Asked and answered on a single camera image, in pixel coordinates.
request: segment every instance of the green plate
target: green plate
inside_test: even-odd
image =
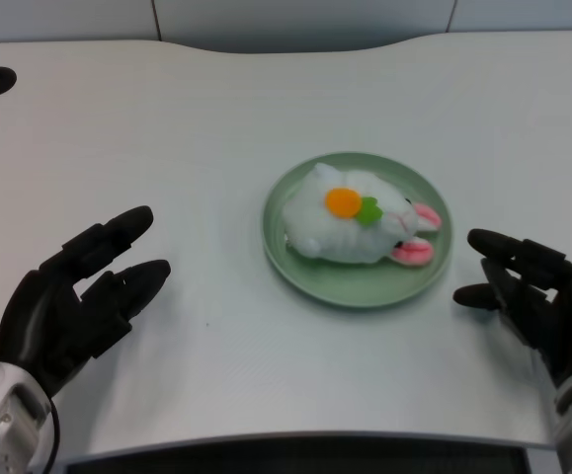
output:
[[[300,181],[318,162],[339,170],[371,171],[397,187],[413,202],[423,202],[442,218],[441,230],[423,234],[435,247],[435,258],[421,268],[402,267],[388,259],[373,265],[335,264],[310,260],[286,245],[282,209]],[[322,301],[353,308],[373,308],[415,296],[440,277],[452,246],[452,225],[446,203],[421,175],[388,158],[366,153],[331,153],[301,163],[273,187],[264,206],[262,232],[266,254],[282,276],[301,291]]]

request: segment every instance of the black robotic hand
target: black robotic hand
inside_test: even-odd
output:
[[[95,224],[62,246],[14,292],[0,323],[0,362],[26,370],[55,395],[90,357],[97,358],[131,330],[129,320],[156,296],[171,272],[164,260],[119,274],[103,273],[77,296],[73,285],[107,266],[153,222],[147,206]]]
[[[458,289],[454,301],[501,310],[521,341],[542,354],[553,383],[560,386],[572,376],[572,264],[531,240],[488,230],[471,230],[467,240],[486,257],[481,264],[488,283]],[[541,291],[550,288],[557,290],[552,302]]]

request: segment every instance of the dark floor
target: dark floor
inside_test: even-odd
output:
[[[521,448],[370,436],[211,442],[70,466],[67,474],[530,474]]]

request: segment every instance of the robotic hand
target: robotic hand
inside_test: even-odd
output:
[[[107,266],[151,226],[137,207],[95,224],[62,246],[18,285],[0,323],[0,473],[26,472],[49,413],[55,427],[49,472],[59,443],[50,400],[91,358],[130,330],[129,320],[158,293],[171,272],[164,260],[119,274],[103,273],[77,296],[73,285]]]
[[[488,283],[460,288],[453,299],[500,310],[523,344],[540,352],[557,388],[552,410],[558,457],[562,470],[572,473],[572,264],[564,254],[531,240],[479,229],[471,230],[467,240],[486,257],[481,264]],[[550,288],[557,290],[552,302],[541,291]]]

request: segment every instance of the stuffed bunny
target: stuffed bunny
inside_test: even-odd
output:
[[[442,220],[413,204],[367,171],[339,171],[317,163],[283,210],[286,238],[302,256],[345,264],[373,264],[387,257],[423,266],[434,257],[417,232],[436,232]]]

